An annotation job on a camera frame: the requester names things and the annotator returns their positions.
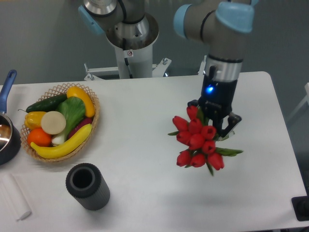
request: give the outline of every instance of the yellow bell pepper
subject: yellow bell pepper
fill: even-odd
[[[41,119],[46,114],[44,111],[33,111],[25,116],[25,126],[30,130],[41,128]]]

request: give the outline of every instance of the white cloth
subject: white cloth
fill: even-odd
[[[3,193],[14,218],[23,220],[31,214],[30,206],[12,174],[2,178]]]

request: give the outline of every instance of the blue led light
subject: blue led light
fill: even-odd
[[[213,92],[213,90],[214,90],[214,87],[208,86],[208,87],[206,88],[206,93],[211,94],[211,93]]]

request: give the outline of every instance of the fruit basket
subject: fruit basket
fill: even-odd
[[[86,143],[89,141],[90,137],[93,135],[95,128],[97,126],[97,123],[98,123],[98,119],[99,119],[100,104],[99,104],[97,95],[89,87],[85,87],[84,85],[81,85],[81,84],[64,83],[62,85],[58,85],[58,86],[55,86],[53,88],[50,88],[47,92],[45,92],[44,95],[42,95],[38,99],[38,102],[45,100],[47,98],[56,96],[56,95],[65,94],[65,93],[67,93],[67,90],[70,87],[73,87],[73,86],[77,86],[77,87],[83,89],[88,94],[88,96],[90,97],[90,99],[91,99],[91,101],[92,101],[92,103],[94,104],[94,107],[95,107],[95,115],[94,115],[93,121],[92,121],[92,130],[91,130],[89,136],[75,150],[73,150],[69,154],[67,154],[63,157],[60,157],[60,158],[56,158],[56,159],[46,159],[46,158],[41,157],[27,143],[27,138],[28,138],[28,135],[29,135],[31,130],[24,124],[22,126],[21,131],[20,131],[21,146],[26,151],[26,153],[29,154],[32,158],[39,160],[39,161],[42,161],[42,162],[59,162],[59,161],[66,160],[66,159],[71,158],[72,156],[76,155],[78,152],[80,152],[81,149],[84,148]]]

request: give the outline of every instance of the banana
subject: banana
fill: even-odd
[[[57,159],[74,151],[89,136],[91,130],[91,124],[84,125],[71,138],[58,146],[43,147],[36,145],[34,142],[32,142],[30,146],[39,154],[39,156],[45,159]]]

